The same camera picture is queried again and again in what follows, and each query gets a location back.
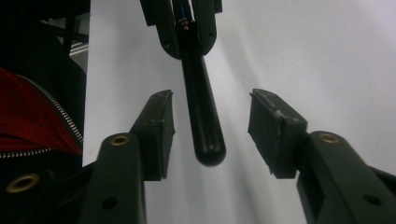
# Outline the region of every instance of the screw hole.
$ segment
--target screw hole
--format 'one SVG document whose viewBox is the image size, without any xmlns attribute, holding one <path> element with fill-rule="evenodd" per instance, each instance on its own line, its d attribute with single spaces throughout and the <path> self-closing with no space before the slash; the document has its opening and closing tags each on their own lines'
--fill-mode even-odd
<svg viewBox="0 0 396 224">
<path fill-rule="evenodd" d="M 363 195 L 363 199 L 370 204 L 374 204 L 374 205 L 380 205 L 381 204 L 381 200 L 379 200 L 377 197 L 375 197 L 372 194 L 364 194 Z"/>
<path fill-rule="evenodd" d="M 38 174 L 22 175 L 9 183 L 7 186 L 7 192 L 19 193 L 26 191 L 36 185 L 39 178 Z"/>
<path fill-rule="evenodd" d="M 326 142 L 326 143 L 335 144 L 335 143 L 339 142 L 339 140 L 336 136 L 329 134 L 329 133 L 322 133 L 319 136 L 319 138 L 320 138 L 320 140 L 322 140 L 323 142 Z"/>
<path fill-rule="evenodd" d="M 111 145 L 113 146 L 122 146 L 129 142 L 129 137 L 128 136 L 117 136 L 111 140 Z"/>
<path fill-rule="evenodd" d="M 116 207 L 118 203 L 119 201 L 116 197 L 108 197 L 102 201 L 102 208 L 105 210 L 110 210 Z"/>
</svg>

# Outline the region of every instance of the handle grip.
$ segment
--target handle grip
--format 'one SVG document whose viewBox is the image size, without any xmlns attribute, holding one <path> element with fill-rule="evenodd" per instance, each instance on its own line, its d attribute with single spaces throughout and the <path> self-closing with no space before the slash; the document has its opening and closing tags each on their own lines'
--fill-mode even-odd
<svg viewBox="0 0 396 224">
<path fill-rule="evenodd" d="M 224 160 L 226 149 L 195 29 L 180 31 L 178 40 L 195 155 L 203 165 L 218 165 Z"/>
</svg>

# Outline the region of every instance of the white wall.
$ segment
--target white wall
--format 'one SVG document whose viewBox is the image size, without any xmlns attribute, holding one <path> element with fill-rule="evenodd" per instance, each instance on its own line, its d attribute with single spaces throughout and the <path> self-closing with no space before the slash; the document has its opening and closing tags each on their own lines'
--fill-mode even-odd
<svg viewBox="0 0 396 224">
<path fill-rule="evenodd" d="M 396 4 L 386 0 L 227 0 L 205 57 L 227 146 L 221 165 L 194 157 L 181 64 L 161 48 L 138 0 L 92 0 L 84 160 L 128 132 L 152 93 L 174 92 L 168 178 L 146 184 L 148 223 L 305 223 L 295 180 L 276 180 L 247 133 L 253 88 L 338 133 L 396 174 Z"/>
</svg>

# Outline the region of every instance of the metal grommet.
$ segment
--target metal grommet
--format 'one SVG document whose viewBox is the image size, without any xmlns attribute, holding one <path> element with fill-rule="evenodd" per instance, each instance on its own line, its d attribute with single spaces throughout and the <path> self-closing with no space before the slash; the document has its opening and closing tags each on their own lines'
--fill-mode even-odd
<svg viewBox="0 0 396 224">
<path fill-rule="evenodd" d="M 125 135 L 120 135 L 115 138 L 113 138 L 110 142 L 111 145 L 118 147 L 122 146 L 124 144 L 127 144 L 129 142 L 129 137 Z"/>
<path fill-rule="evenodd" d="M 21 175 L 8 184 L 6 191 L 8 193 L 19 193 L 32 188 L 38 183 L 40 176 L 38 174 Z"/>
<path fill-rule="evenodd" d="M 338 138 L 330 133 L 321 133 L 319 138 L 325 143 L 336 144 L 339 142 Z"/>
</svg>

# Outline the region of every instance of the metal zipper teeth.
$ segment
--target metal zipper teeth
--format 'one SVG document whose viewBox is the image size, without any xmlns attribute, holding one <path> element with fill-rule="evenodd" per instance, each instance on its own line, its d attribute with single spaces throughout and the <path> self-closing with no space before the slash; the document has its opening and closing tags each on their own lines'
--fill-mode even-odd
<svg viewBox="0 0 396 224">
<path fill-rule="evenodd" d="M 25 80 L 30 82 L 32 85 L 34 85 L 54 104 L 54 106 L 59 110 L 59 112 L 62 114 L 62 116 L 64 116 L 66 123 L 69 125 L 70 129 L 73 131 L 73 133 L 76 136 L 76 138 L 78 139 L 78 141 L 82 144 L 84 142 L 82 134 L 79 132 L 76 124 L 73 122 L 73 120 L 70 118 L 70 116 L 64 110 L 64 108 L 58 103 L 58 101 L 49 92 L 44 90 L 40 85 L 36 84 L 31 79 L 29 79 L 27 77 L 20 76 L 20 75 L 18 75 L 18 76 L 24 78 Z"/>
<path fill-rule="evenodd" d="M 9 158 L 18 158 L 18 157 L 26 157 L 26 156 L 33 156 L 38 155 L 41 153 L 49 152 L 52 149 L 45 147 L 35 150 L 29 151 L 14 151 L 14 152 L 2 152 L 0 153 L 0 159 L 9 159 Z"/>
</svg>

